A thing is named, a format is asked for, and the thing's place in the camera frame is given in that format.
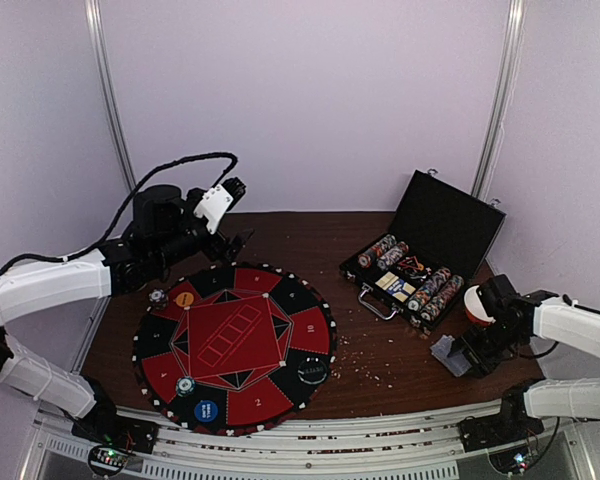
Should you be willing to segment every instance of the table surface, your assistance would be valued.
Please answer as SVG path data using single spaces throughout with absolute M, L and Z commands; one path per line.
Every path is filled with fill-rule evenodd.
M 353 418 L 421 412 L 495 400 L 509 387 L 542 378 L 535 360 L 503 362 L 483 379 L 454 378 L 430 353 L 441 335 L 461 335 L 470 325 L 458 302 L 430 337 L 421 338 L 404 319 L 377 319 L 356 300 L 358 287 L 338 265 L 386 231 L 391 213 L 251 213 L 228 215 L 226 234 L 254 228 L 239 260 L 269 263 L 309 281 L 329 302 L 338 323 L 333 375 L 297 418 Z M 119 406 L 152 411 L 140 393 L 131 363 L 133 336 L 152 287 L 207 268 L 202 255 L 173 268 L 167 283 L 111 300 L 82 373 L 99 380 Z M 474 283 L 491 276 L 483 265 Z

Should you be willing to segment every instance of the poker chip case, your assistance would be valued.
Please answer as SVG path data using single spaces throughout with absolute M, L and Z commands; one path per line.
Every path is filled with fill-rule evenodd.
M 495 207 L 438 180 L 432 174 L 416 170 L 387 232 L 344 261 L 340 271 L 347 280 L 360 287 L 359 303 L 377 317 L 391 320 L 401 316 L 428 335 L 462 298 L 489 252 L 504 218 L 505 214 Z M 406 254 L 404 244 L 408 246 Z M 380 250 L 375 250 L 376 245 L 381 245 Z M 393 251 L 389 249 L 386 255 L 376 258 L 373 251 L 386 253 L 389 246 L 393 246 Z M 419 293 L 431 283 L 440 292 L 444 288 L 442 285 L 449 288 L 447 284 L 452 281 L 456 283 L 455 293 L 452 298 L 445 298 L 446 301 L 436 303 L 440 299 L 433 295 L 429 297 L 426 292 Z M 396 286 L 400 287 L 400 293 L 395 292 Z M 382 302 L 389 312 L 380 311 L 367 301 L 367 296 Z M 420 300 L 423 307 L 428 306 L 426 302 L 436 303 L 438 309 L 427 309 L 437 313 L 435 318 L 423 313 L 424 308 L 416 311 L 408 308 L 418 306 L 416 300 Z

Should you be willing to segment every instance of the stack of poker chips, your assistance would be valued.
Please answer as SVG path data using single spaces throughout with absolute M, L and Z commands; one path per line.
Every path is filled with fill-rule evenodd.
M 444 310 L 451 299 L 455 297 L 455 295 L 460 291 L 462 286 L 464 285 L 464 280 L 460 275 L 454 275 L 451 279 L 442 287 L 435 297 L 431 299 L 429 303 L 427 303 L 422 311 L 420 312 L 420 316 L 423 320 L 428 322 L 432 322 L 438 315 Z
M 409 253 L 409 246 L 404 242 L 398 243 L 378 259 L 378 268 L 383 272 L 388 270 L 391 265 L 397 263 L 407 253 Z
M 385 235 L 364 253 L 358 256 L 358 263 L 362 268 L 369 268 L 378 258 L 384 255 L 391 247 L 396 244 L 396 237 L 393 235 Z
M 411 300 L 407 304 L 407 308 L 414 312 L 420 310 L 425 304 L 431 300 L 440 288 L 447 283 L 447 280 L 451 277 L 451 271 L 442 267 L 437 270 L 431 278 L 424 282 L 424 284 L 413 294 Z

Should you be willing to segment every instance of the round poker mat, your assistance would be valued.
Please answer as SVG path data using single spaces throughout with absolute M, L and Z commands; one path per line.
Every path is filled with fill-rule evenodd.
M 269 429 L 307 407 L 330 375 L 336 323 L 306 281 L 267 264 L 181 278 L 134 337 L 142 394 L 199 433 Z

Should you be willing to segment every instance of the case handle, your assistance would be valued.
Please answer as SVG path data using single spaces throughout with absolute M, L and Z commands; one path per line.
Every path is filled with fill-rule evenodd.
M 369 293 L 371 290 L 372 290 L 372 288 L 369 287 L 368 285 L 362 285 L 362 290 L 360 290 L 360 294 L 358 295 L 358 303 L 360 305 L 362 305 L 364 308 L 366 308 L 367 310 L 371 311 L 373 314 L 375 314 L 378 317 L 380 317 L 381 319 L 383 319 L 384 321 L 388 322 L 389 320 L 391 320 L 393 317 L 395 317 L 398 314 L 398 309 L 394 306 L 391 308 L 391 313 L 388 316 L 383 314 L 376 307 L 374 307 L 369 302 L 366 302 L 364 300 L 364 296 L 367 293 Z

